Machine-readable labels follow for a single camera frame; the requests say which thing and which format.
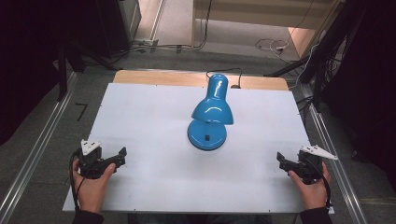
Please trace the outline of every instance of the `blue desk lamp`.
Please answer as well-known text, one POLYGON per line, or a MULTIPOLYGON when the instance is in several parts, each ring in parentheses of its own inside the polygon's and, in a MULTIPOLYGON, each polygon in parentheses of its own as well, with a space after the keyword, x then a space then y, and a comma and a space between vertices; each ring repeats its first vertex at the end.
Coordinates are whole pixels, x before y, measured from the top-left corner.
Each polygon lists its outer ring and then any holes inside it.
POLYGON ((206 98, 195 107, 187 130, 191 143, 201 150, 214 150, 225 142, 225 124, 233 124, 233 113, 225 101, 228 79, 214 74, 209 79, 206 98))

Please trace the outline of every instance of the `person's left hand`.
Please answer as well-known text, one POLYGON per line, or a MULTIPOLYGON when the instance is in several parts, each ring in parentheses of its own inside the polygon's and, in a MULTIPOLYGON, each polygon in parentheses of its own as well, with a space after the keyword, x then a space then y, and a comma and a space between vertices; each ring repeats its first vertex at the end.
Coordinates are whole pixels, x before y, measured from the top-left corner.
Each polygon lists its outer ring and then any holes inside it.
MULTIPOLYGON (((97 213, 102 211, 102 205, 105 201, 107 181, 113 175, 116 164, 111 163, 105 169, 105 172, 98 179, 85 179, 81 184, 78 192, 78 201, 80 210, 97 213)), ((83 180, 83 176, 78 173, 78 159, 73 161, 73 178, 75 190, 83 180)))

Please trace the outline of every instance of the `white cable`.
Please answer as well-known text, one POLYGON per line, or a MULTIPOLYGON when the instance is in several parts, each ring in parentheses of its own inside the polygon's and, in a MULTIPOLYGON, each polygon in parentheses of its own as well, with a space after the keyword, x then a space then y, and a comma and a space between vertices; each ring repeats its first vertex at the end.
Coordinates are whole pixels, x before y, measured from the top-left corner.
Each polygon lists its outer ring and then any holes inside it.
MULTIPOLYGON (((311 56, 312 56, 312 52, 314 51, 314 48, 317 47, 318 45, 319 45, 319 44, 316 44, 316 45, 314 45, 314 46, 311 48, 310 53, 309 53, 309 58, 308 58, 308 61, 306 61, 306 64, 305 64, 305 66, 304 66, 303 72, 305 71, 305 68, 306 68, 306 66, 308 65, 309 61, 311 61, 311 56)), ((300 76, 303 74, 303 72, 301 72, 300 75, 297 76, 295 85, 292 86, 292 87, 289 87, 289 89, 293 89, 293 88, 295 88, 295 87, 297 86, 298 80, 300 79, 300 76)))

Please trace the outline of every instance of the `floor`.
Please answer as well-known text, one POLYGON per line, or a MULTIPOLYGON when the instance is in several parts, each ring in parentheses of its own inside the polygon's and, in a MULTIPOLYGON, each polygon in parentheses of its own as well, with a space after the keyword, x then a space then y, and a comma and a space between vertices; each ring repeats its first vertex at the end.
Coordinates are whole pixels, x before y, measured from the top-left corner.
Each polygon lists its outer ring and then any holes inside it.
MULTIPOLYGON (((184 40, 177 39, 184 34, 181 32, 175 35, 175 31, 179 29, 164 28, 163 22, 169 23, 165 22, 164 18, 167 17, 167 13, 171 13, 166 10, 170 6, 177 8, 177 1, 165 1, 154 39, 159 39, 160 44, 187 43, 187 38, 184 38, 184 40), (165 31, 172 31, 172 34, 163 35, 165 31)), ((125 69, 167 69, 201 72, 237 66, 243 68, 244 76, 268 74, 285 66, 285 62, 278 59, 273 52, 259 50, 254 47, 254 44, 262 38, 286 39, 288 38, 286 31, 284 32, 278 27, 261 27, 262 30, 256 32, 260 29, 252 28, 256 33, 251 31, 254 35, 246 36, 244 34, 249 32, 249 28, 240 27, 240 29, 246 30, 238 34, 235 39, 221 38, 222 34, 228 36, 227 32, 231 32, 230 29, 234 27, 235 24, 221 26, 215 22, 210 22, 207 45, 202 51, 183 51, 180 54, 166 49, 157 49, 153 53, 131 52, 122 57, 117 65, 125 69)), ((269 47, 262 43, 262 48, 268 49, 269 47)), ((292 45, 290 45, 290 54, 285 53, 284 55, 286 59, 296 60, 292 51, 292 45)), ((43 144, 43 151, 40 155, 37 155, 39 158, 37 164, 27 169, 32 172, 28 176, 29 182, 21 186, 21 197, 14 200, 14 207, 11 208, 13 212, 9 214, 8 223, 71 223, 74 214, 62 211, 64 199, 69 189, 67 181, 65 181, 68 160, 71 153, 79 147, 80 139, 89 136, 106 86, 112 82, 114 75, 114 71, 106 70, 100 65, 91 65, 84 74, 76 74, 73 92, 70 94, 68 102, 64 103, 64 111, 60 119, 56 121, 56 126, 51 131, 50 138, 43 144), (81 119, 79 119, 82 110, 81 104, 88 106, 81 119)), ((293 85, 295 80, 292 75, 295 74, 283 76, 290 85, 293 85)), ((304 98, 299 88, 291 91, 293 91, 296 102, 304 98)), ((7 196, 11 184, 14 183, 13 181, 17 176, 23 175, 20 174, 20 170, 30 152, 37 147, 35 145, 37 139, 42 137, 41 131, 45 129, 54 107, 57 106, 57 97, 58 88, 55 87, 26 118, 13 137, 0 146, 0 199, 7 196)), ((299 103, 298 106, 303 107, 304 102, 299 103)), ((369 162, 353 161, 351 159, 353 149, 349 144, 343 122, 335 118, 326 105, 322 104, 321 108, 321 115, 326 122, 334 147, 337 148, 338 157, 345 167, 347 176, 359 198, 361 209, 366 218, 366 222, 362 223, 394 223, 396 218, 396 193, 389 185, 384 172, 369 162)), ((302 119, 305 120, 305 128, 311 144, 320 145, 321 139, 311 117, 309 115, 304 116, 304 113, 302 113, 302 119)), ((345 195, 339 184, 334 178, 332 182, 332 201, 335 214, 332 215, 332 220, 334 223, 357 223, 354 222, 349 213, 345 203, 345 195)), ((4 207, 2 205, 0 215, 3 215, 3 212, 4 207)), ((104 212, 104 216, 106 218, 105 223, 127 223, 127 216, 123 213, 104 212)), ((272 214, 272 218, 274 224, 291 223, 294 215, 272 214)))

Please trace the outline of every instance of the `lamp base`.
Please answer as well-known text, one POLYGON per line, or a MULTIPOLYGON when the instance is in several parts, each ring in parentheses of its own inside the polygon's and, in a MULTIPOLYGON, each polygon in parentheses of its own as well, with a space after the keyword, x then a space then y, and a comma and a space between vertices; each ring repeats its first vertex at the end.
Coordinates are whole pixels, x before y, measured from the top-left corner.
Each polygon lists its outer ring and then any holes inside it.
POLYGON ((221 147, 227 137, 224 124, 194 119, 187 130, 190 142, 197 148, 210 151, 221 147))

